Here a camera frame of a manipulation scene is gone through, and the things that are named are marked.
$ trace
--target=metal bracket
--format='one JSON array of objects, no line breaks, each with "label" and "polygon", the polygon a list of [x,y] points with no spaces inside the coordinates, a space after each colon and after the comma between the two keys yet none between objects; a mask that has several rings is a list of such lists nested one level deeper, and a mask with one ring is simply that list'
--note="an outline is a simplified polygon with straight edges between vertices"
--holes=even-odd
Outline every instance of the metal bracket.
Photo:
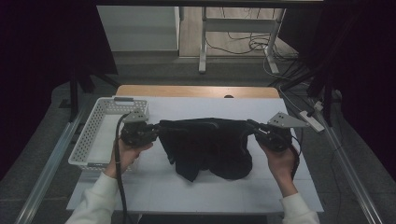
[{"label": "metal bracket", "polygon": [[309,123],[303,122],[300,119],[296,119],[285,113],[278,112],[267,122],[269,125],[286,129],[286,128],[306,128],[309,127]]},{"label": "metal bracket", "polygon": [[142,122],[148,121],[149,117],[143,113],[143,111],[139,108],[134,109],[122,122],[124,123],[134,123],[134,122]]}]

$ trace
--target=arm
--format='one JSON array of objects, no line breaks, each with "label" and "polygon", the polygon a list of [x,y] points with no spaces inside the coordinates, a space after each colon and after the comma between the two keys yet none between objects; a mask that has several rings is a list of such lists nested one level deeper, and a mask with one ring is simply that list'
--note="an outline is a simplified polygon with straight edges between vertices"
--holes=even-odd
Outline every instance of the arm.
[{"label": "arm", "polygon": [[[119,140],[121,172],[124,173],[128,165],[139,157],[140,152],[152,147],[152,143],[139,148],[126,146]],[[118,185],[116,180],[116,162],[114,148],[111,161],[101,173],[99,179],[91,189],[86,189],[82,201],[66,223],[110,223],[111,215],[116,206]]]},{"label": "arm", "polygon": [[284,224],[319,223],[318,214],[306,205],[304,199],[294,186],[291,171],[294,164],[294,155],[290,149],[283,152],[274,152],[260,144],[268,158],[268,167],[282,193],[281,200],[285,211]]}]

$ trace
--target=white table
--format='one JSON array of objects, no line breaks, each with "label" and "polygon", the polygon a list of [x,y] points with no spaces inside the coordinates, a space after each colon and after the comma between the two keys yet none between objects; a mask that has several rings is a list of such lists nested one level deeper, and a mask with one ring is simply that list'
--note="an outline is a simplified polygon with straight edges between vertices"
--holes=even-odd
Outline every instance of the white table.
[{"label": "white table", "polygon": [[[198,118],[254,119],[266,122],[279,111],[287,112],[283,100],[275,98],[139,96],[135,99],[148,101],[149,123],[157,123],[160,119]],[[105,132],[114,133],[117,119],[105,119],[102,124],[102,127],[106,127]],[[113,137],[113,134],[108,139],[101,136],[95,141],[111,150]],[[157,140],[152,149],[141,154],[137,170],[123,176],[128,209],[140,214],[258,215],[283,212],[279,202],[279,188],[268,169],[265,154],[252,135],[248,139],[247,149],[253,158],[253,169],[247,177],[229,181],[208,171],[201,171],[191,183],[176,173],[175,165],[169,163]],[[83,190],[90,188],[98,176],[97,172],[82,172],[67,209],[76,208]],[[294,182],[309,207],[318,212],[323,211],[303,155]],[[121,210],[120,198],[118,200],[116,209]]]}]

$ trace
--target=metal frame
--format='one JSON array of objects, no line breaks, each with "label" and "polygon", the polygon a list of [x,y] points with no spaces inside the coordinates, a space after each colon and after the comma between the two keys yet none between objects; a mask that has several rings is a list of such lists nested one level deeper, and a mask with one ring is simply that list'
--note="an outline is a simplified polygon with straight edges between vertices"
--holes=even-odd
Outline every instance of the metal frame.
[{"label": "metal frame", "polygon": [[31,223],[33,221],[38,206],[43,201],[47,189],[50,186],[50,182],[55,176],[55,173],[58,170],[58,166],[61,163],[62,157],[64,156],[64,153],[66,152],[66,149],[69,146],[70,141],[72,140],[73,134],[76,131],[79,122],[81,121],[81,118],[83,117],[88,107],[88,102],[90,98],[91,97],[83,98],[80,107],[81,109],[77,113],[76,118],[74,119],[74,121],[70,121],[67,123],[61,137],[58,140],[58,143],[50,154],[49,159],[40,174],[40,177],[35,182],[35,186],[30,192],[29,197],[26,200],[22,210],[18,214],[15,223]]},{"label": "metal frame", "polygon": [[[351,7],[359,0],[93,0],[97,6],[158,6],[158,7],[269,7],[322,8]],[[80,1],[79,4],[91,4]]]},{"label": "metal frame", "polygon": [[363,211],[364,215],[366,215],[367,220],[371,224],[382,224],[383,222],[381,216],[379,215],[369,192],[361,183],[361,179],[358,177],[358,174],[350,162],[348,155],[344,151],[344,148],[335,134],[334,129],[327,125],[327,122],[323,116],[321,116],[321,114],[317,113],[317,116],[325,128],[326,136],[328,137],[328,140],[332,145],[332,149],[334,150],[341,168],[344,171],[349,186],[352,188],[353,192],[355,192],[358,198],[358,201],[361,205],[361,210]]},{"label": "metal frame", "polygon": [[284,14],[285,8],[281,8],[275,20],[208,18],[206,16],[206,7],[202,7],[203,24],[199,56],[199,73],[204,74],[206,72],[206,32],[234,32],[270,34],[268,46],[264,50],[265,59],[269,63],[272,73],[279,74],[279,70],[274,61],[273,47]]}]

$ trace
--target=white wall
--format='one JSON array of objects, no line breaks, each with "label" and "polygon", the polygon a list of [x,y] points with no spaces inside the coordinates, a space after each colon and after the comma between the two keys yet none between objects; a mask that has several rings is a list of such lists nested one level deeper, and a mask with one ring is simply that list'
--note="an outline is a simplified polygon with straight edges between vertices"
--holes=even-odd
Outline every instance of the white wall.
[{"label": "white wall", "polygon": [[178,7],[97,8],[112,51],[178,50]]}]

